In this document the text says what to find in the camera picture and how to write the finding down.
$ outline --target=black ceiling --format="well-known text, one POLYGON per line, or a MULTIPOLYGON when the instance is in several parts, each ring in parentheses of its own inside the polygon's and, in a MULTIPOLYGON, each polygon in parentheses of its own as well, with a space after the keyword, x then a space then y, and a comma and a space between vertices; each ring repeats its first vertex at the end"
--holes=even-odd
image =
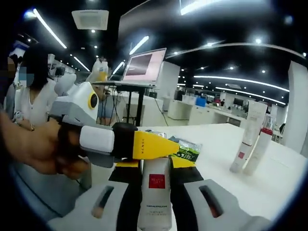
MULTIPOLYGON (((58 60, 69 62, 80 70, 83 70, 83 67, 69 54, 76 56, 89 69, 92 68, 96 55, 105 54, 114 70, 123 59, 128 58, 130 49, 144 36, 150 38, 137 53, 166 47, 166 57, 176 51, 195 49, 208 42, 255 43, 256 38, 261 38, 262 43, 288 48, 299 54, 308 53, 304 2, 219 0, 181 16, 180 8, 190 2, 192 0, 63 0, 35 6, 55 34, 68 47, 66 50, 38 20, 23 21, 19 32, 48 45, 58 60), (84 9, 109 10, 107 31, 97 31, 92 34, 88 30, 77 30, 71 12, 84 9)), ((179 82, 187 81, 188 87, 195 84, 194 75, 205 75, 245 78, 287 89, 291 60, 306 65, 306 59, 302 57, 259 46, 212 48, 167 58, 168 62, 185 69, 180 75, 186 78, 185 80, 180 78, 179 82)), ((198 82, 207 82, 206 79, 199 80, 198 82)), ((212 80, 211 83, 212 87, 222 87, 227 82, 212 80)), ((288 94, 284 91, 256 84, 250 85, 251 93, 288 102, 288 94)))

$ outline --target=yellow circle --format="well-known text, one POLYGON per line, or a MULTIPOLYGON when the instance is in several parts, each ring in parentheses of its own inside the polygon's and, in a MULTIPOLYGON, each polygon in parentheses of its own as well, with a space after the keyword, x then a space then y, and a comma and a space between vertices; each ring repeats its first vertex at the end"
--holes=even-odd
POLYGON ((90 96, 89 96, 89 99, 88 99, 88 107, 89 109, 93 110, 95 107, 92 107, 91 105, 91 98, 92 98, 92 95, 96 95, 95 92, 93 91, 90 96))

